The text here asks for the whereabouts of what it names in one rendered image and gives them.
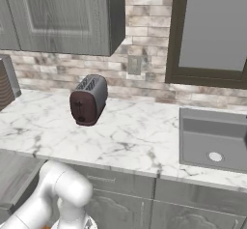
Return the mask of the grey wall socket plate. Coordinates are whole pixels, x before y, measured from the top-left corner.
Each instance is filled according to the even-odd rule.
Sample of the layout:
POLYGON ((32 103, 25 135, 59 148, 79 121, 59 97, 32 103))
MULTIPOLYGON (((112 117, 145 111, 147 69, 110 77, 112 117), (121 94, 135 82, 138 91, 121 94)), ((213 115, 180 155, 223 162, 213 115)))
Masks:
POLYGON ((128 57, 127 72, 134 75, 141 74, 141 58, 139 56, 128 57))

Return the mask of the grey and brown appliance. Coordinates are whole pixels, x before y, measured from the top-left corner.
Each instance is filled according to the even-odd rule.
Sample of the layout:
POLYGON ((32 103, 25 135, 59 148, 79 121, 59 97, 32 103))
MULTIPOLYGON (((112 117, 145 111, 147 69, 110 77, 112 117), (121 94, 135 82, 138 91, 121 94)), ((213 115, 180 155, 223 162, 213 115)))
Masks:
POLYGON ((21 95, 10 55, 0 54, 0 111, 21 95))

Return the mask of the grey sink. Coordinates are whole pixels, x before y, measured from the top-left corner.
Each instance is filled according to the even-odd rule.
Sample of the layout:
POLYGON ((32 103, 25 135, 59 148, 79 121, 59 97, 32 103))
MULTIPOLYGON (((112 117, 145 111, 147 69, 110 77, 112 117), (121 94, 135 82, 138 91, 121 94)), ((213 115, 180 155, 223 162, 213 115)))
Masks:
POLYGON ((247 115, 181 108, 179 163, 247 174, 247 115))

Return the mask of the grey base cupboard door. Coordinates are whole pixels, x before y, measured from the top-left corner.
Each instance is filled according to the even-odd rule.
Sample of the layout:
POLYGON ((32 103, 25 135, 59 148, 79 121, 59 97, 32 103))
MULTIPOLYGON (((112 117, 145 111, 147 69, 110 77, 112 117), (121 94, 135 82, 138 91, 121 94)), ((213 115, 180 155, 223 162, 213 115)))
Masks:
POLYGON ((95 189, 86 212, 95 220, 98 229, 149 229, 151 200, 95 189), (143 223, 140 223, 142 201, 145 210, 143 223))
POLYGON ((151 229, 241 229, 244 216, 153 202, 151 229))

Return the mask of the grey and maroon toaster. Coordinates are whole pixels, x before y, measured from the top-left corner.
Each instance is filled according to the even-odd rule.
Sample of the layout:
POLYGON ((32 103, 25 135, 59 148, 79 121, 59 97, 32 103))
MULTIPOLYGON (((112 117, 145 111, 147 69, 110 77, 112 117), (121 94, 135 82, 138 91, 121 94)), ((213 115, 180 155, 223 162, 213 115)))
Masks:
POLYGON ((88 74, 69 96, 70 112, 79 126, 96 124, 108 98, 106 79, 98 74, 88 74))

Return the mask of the grey open drawer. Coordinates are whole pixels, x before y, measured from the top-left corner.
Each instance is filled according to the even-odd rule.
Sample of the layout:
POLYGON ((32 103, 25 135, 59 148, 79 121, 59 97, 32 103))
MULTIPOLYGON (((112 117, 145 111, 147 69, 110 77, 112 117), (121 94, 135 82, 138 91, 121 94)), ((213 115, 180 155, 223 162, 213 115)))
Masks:
POLYGON ((43 164, 42 159, 0 152, 0 223, 32 194, 43 164))

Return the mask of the dark framed window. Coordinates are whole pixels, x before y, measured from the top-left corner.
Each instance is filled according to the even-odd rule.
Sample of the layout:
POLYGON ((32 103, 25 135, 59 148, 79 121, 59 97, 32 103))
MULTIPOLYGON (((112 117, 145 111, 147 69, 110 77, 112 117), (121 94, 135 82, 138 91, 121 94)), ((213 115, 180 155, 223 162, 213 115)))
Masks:
POLYGON ((247 0, 173 0, 165 81, 247 90, 247 0))

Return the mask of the grey panel under sink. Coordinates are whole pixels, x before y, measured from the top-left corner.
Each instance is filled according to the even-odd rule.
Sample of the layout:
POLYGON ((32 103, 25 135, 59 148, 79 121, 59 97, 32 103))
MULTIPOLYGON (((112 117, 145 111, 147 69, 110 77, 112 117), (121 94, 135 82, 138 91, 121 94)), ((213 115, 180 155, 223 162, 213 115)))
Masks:
POLYGON ((247 216, 247 193, 222 188, 157 179, 154 199, 232 215, 247 216))

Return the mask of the grey drawer front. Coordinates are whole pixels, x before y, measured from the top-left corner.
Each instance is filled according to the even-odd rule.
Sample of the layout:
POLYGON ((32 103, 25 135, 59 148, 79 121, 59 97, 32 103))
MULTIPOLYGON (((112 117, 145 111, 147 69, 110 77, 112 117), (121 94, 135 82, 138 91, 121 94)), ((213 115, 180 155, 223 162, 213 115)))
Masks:
POLYGON ((152 198, 154 178, 75 164, 72 164, 71 167, 86 178, 87 175, 91 175, 108 179, 116 179, 116 182, 111 184, 87 178, 93 184, 94 188, 147 199, 152 198))

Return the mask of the narrow grey wall cupboard door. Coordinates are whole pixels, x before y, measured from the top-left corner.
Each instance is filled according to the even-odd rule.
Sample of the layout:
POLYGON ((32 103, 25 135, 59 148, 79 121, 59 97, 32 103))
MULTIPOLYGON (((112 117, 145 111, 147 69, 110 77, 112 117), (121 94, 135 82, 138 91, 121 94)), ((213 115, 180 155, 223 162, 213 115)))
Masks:
POLYGON ((0 0, 0 49, 20 49, 7 0, 0 0))

